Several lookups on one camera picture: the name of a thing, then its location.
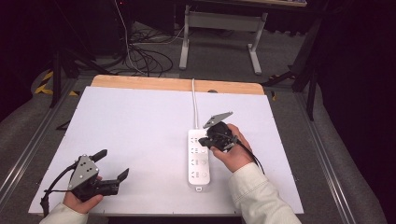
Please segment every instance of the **human hand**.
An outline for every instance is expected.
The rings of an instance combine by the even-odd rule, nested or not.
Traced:
[[[103,200],[103,195],[100,194],[91,197],[86,202],[82,202],[78,197],[76,197],[70,191],[67,191],[66,194],[64,195],[64,205],[81,214],[87,214],[102,200]]]
[[[251,151],[250,144],[245,139],[244,135],[239,132],[239,129],[233,124],[227,124],[227,127],[231,130],[233,136],[236,135],[239,141]],[[233,146],[227,153],[220,151],[216,147],[211,147],[210,150],[212,150],[216,158],[224,162],[225,166],[231,172],[235,172],[246,164],[253,162],[253,159],[251,159],[248,153],[239,145]]]

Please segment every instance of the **white cable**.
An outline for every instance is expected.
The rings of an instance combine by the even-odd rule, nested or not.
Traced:
[[[198,127],[198,110],[197,110],[197,99],[195,97],[195,87],[194,87],[194,78],[191,82],[192,85],[192,100],[194,102],[194,120],[195,120],[195,129],[199,129]]]
[[[123,18],[122,18],[120,9],[119,9],[119,5],[117,4],[117,0],[114,0],[114,4],[116,5],[117,11],[119,12],[119,15],[120,15],[120,18],[121,18],[121,22],[122,22],[122,25],[123,25],[124,30],[125,30],[125,47],[126,47],[126,52],[127,52],[127,54],[128,54],[129,63],[131,64],[131,66],[132,66],[136,71],[138,71],[139,73],[141,73],[141,74],[143,74],[143,75],[147,75],[146,73],[144,73],[144,72],[140,71],[139,69],[137,69],[137,68],[134,66],[134,64],[132,63],[131,55],[129,54],[129,47],[128,47],[128,31],[127,31],[127,29],[126,29],[125,22],[123,21]]]

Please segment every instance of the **wire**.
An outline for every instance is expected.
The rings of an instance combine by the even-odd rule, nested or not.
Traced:
[[[167,45],[167,44],[170,44],[170,43],[172,43],[172,42],[174,42],[176,39],[183,39],[183,38],[180,38],[179,36],[180,36],[180,34],[181,34],[181,32],[184,30],[184,26],[183,26],[183,28],[181,28],[180,29],[180,31],[178,32],[178,34],[174,37],[174,39],[173,40],[171,40],[170,42],[166,42],[166,43],[163,43],[163,42],[149,42],[149,43],[134,43],[134,45],[154,45],[154,44],[158,44],[158,45]],[[152,39],[158,39],[158,38],[165,38],[165,37],[169,37],[169,36],[158,36],[158,37],[152,37],[152,38],[149,38],[148,40],[152,40]]]
[[[49,213],[50,213],[50,202],[49,202],[49,196],[50,194],[55,191],[52,190],[53,187],[55,187],[56,183],[58,183],[58,181],[69,171],[76,169],[78,165],[78,162],[76,161],[73,165],[67,167],[63,172],[61,172],[60,175],[58,175],[58,177],[56,177],[56,179],[52,182],[52,184],[49,186],[48,189],[44,190],[46,193],[44,195],[43,198],[41,198],[41,207],[43,208],[43,212],[44,212],[44,217],[46,217]]]
[[[121,19],[121,22],[122,22],[122,26],[124,27],[124,31],[125,31],[125,38],[124,38],[124,39],[125,39],[125,47],[126,47],[126,52],[127,52],[127,54],[128,54],[129,62],[131,63],[131,66],[132,66],[136,71],[138,71],[138,72],[140,72],[141,74],[144,74],[144,75],[145,75],[144,72],[142,72],[142,71],[140,71],[138,68],[134,67],[134,65],[133,65],[133,63],[132,63],[131,55],[130,55],[130,53],[129,53],[129,47],[128,47],[128,30],[126,29],[125,22],[124,22],[124,20],[123,20],[123,18],[122,18],[122,15],[121,15],[121,12],[120,12],[119,5],[118,5],[118,3],[117,3],[117,0],[114,0],[114,4],[116,5],[117,11],[119,12],[120,19]]]
[[[215,133],[215,135],[219,135],[234,141],[233,138],[222,133]],[[247,147],[245,147],[245,145],[238,138],[236,138],[235,143],[246,151],[246,153],[250,156],[250,158],[253,159],[254,163],[256,163],[256,165],[262,169],[262,173],[265,174],[264,169],[262,168],[262,163],[259,161],[259,159],[257,159],[257,157],[253,154],[253,152],[251,152]]]
[[[191,85],[192,85],[192,100],[194,103],[194,120],[195,120],[195,129],[199,129],[198,127],[198,109],[197,109],[197,99],[195,97],[195,87],[194,87],[194,78],[191,81]]]
[[[112,67],[112,66],[115,66],[115,65],[119,64],[120,62],[122,62],[123,60],[125,60],[125,58],[126,58],[126,54],[123,54],[123,55],[121,55],[118,59],[115,59],[114,62],[111,62],[111,63],[104,63],[104,64],[98,64],[98,66],[103,67],[103,68],[109,68],[109,67]],[[80,63],[76,63],[76,66],[77,66],[78,68],[82,69],[82,70],[86,70],[86,71],[87,71],[87,70],[91,70],[90,67],[85,66],[85,65],[80,64]]]
[[[52,193],[52,192],[71,192],[71,190],[69,190],[69,189],[53,189],[53,190],[51,190],[51,191],[49,191],[49,190],[44,190],[44,192],[49,192],[49,193]]]
[[[155,34],[151,34],[153,32],[153,30],[150,29],[140,29],[135,31],[132,34],[132,40],[135,42],[144,42],[150,39],[155,39],[155,38],[162,38],[162,37],[168,37],[169,39],[171,39],[172,37],[170,35],[164,35],[163,33],[156,31]]]
[[[134,55],[134,62],[135,63],[141,63],[144,62],[144,66],[139,66],[138,68],[140,70],[147,70],[148,73],[159,73],[158,77],[160,77],[162,75],[162,73],[170,71],[173,68],[173,62],[172,60],[167,57],[166,55],[157,52],[157,51],[153,51],[153,50],[147,50],[147,49],[141,49],[137,46],[132,46],[131,49],[132,54]],[[165,58],[166,61],[168,61],[170,63],[169,67],[167,68],[163,68],[163,66],[160,64],[160,62],[154,58],[154,56],[152,54],[158,54],[160,56],[163,56]],[[124,69],[117,69],[121,72],[130,72],[131,70],[124,70]]]

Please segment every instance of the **power strip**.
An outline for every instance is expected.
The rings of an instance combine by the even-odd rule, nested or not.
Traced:
[[[203,137],[206,130],[189,130],[189,183],[196,191],[202,191],[210,182],[209,149],[198,142]]]

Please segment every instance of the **white sleeve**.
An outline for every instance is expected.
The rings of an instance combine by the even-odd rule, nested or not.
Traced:
[[[88,214],[81,214],[59,203],[40,221],[40,224],[85,224]]]
[[[229,187],[233,202],[241,209],[247,224],[301,223],[255,163],[249,163],[234,172]]]

